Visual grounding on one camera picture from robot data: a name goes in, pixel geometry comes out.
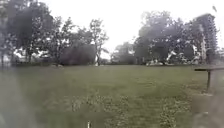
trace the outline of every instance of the grassy field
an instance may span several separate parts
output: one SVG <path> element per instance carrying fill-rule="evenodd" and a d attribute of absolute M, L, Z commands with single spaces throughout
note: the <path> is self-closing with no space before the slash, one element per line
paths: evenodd
<path fill-rule="evenodd" d="M 206 79 L 192 67 L 10 69 L 0 73 L 0 96 L 8 99 L 4 104 L 13 100 L 4 98 L 9 94 L 21 102 L 0 105 L 0 114 L 26 104 L 29 118 L 43 128 L 87 128 L 88 121 L 91 128 L 189 128 L 197 111 L 193 95 Z"/>

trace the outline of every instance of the post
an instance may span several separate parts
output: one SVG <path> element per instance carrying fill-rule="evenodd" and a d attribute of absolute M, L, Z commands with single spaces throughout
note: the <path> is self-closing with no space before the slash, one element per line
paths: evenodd
<path fill-rule="evenodd" d="M 209 91 L 210 85 L 211 85 L 211 70 L 208 70 L 208 81 L 207 81 L 207 89 L 206 89 L 207 92 Z"/>

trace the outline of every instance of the sky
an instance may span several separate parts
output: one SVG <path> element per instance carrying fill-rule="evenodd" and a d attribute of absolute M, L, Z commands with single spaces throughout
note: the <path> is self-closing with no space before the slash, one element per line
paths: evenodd
<path fill-rule="evenodd" d="M 216 16 L 220 30 L 218 45 L 224 47 L 224 8 L 222 0 L 40 0 L 45 2 L 53 16 L 71 17 L 73 23 L 88 27 L 91 19 L 102 19 L 109 36 L 106 47 L 113 52 L 115 47 L 138 36 L 143 12 L 169 11 L 174 18 L 189 21 L 204 13 Z"/>

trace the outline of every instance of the tree trunk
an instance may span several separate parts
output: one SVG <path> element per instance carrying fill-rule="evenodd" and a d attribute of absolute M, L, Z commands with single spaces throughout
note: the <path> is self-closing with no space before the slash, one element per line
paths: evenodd
<path fill-rule="evenodd" d="M 100 66 L 100 56 L 99 55 L 97 55 L 97 64 L 98 64 L 98 66 Z"/>
<path fill-rule="evenodd" d="M 166 62 L 165 62 L 165 61 L 162 61 L 161 63 L 163 64 L 163 66 L 165 66 L 165 65 L 166 65 Z"/>
<path fill-rule="evenodd" d="M 32 54 L 29 54 L 28 55 L 28 62 L 29 62 L 29 64 L 31 63 L 31 58 L 32 58 Z"/>
<path fill-rule="evenodd" d="M 1 54 L 1 67 L 4 67 L 4 54 Z"/>

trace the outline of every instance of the tree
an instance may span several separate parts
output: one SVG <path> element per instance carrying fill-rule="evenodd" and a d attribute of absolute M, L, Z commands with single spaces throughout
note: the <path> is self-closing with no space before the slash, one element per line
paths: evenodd
<path fill-rule="evenodd" d="M 108 40 L 106 32 L 102 29 L 102 27 L 102 20 L 93 19 L 90 23 L 90 32 L 92 33 L 92 38 L 95 45 L 96 62 L 98 65 L 100 65 L 101 52 L 108 52 L 105 48 L 102 47 L 105 41 Z"/>
<path fill-rule="evenodd" d="M 117 64 L 134 64 L 134 56 L 131 54 L 133 51 L 133 45 L 125 42 L 122 45 L 116 47 L 116 52 L 112 54 L 112 63 Z"/>
<path fill-rule="evenodd" d="M 169 12 L 145 13 L 139 38 L 135 41 L 135 56 L 144 61 L 146 58 L 157 59 L 165 64 L 171 42 L 168 30 L 173 23 Z"/>
<path fill-rule="evenodd" d="M 15 46 L 26 51 L 30 63 L 33 53 L 39 53 L 47 41 L 53 26 L 53 17 L 48 7 L 41 2 L 31 2 L 10 17 L 8 31 L 17 38 Z"/>

